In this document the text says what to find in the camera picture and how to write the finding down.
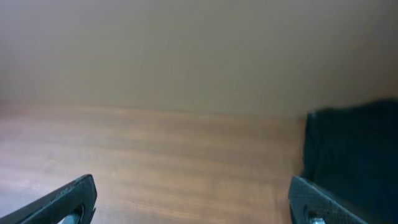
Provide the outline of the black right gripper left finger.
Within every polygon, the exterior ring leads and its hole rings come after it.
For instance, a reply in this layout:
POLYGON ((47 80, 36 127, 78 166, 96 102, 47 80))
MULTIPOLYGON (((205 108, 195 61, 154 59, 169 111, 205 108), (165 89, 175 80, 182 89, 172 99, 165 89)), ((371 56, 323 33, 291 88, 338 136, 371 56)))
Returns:
POLYGON ((79 223, 90 224, 95 214, 96 185, 85 174, 36 201, 4 216, 5 224, 79 223))

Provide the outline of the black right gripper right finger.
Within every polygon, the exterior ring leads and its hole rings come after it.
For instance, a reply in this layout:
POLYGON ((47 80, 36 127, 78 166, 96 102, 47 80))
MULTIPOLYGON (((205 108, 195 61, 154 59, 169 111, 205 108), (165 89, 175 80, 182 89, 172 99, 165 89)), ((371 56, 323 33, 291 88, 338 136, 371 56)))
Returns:
POLYGON ((294 224, 369 224, 373 217, 311 181, 292 177, 289 194, 294 224))

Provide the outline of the black shorts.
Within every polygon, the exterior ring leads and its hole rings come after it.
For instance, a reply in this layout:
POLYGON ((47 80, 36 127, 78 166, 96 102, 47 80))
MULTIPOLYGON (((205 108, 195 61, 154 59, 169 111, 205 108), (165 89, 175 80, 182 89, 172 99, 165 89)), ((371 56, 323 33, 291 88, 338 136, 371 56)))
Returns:
POLYGON ((301 176, 397 223, 397 100, 309 112, 301 176))

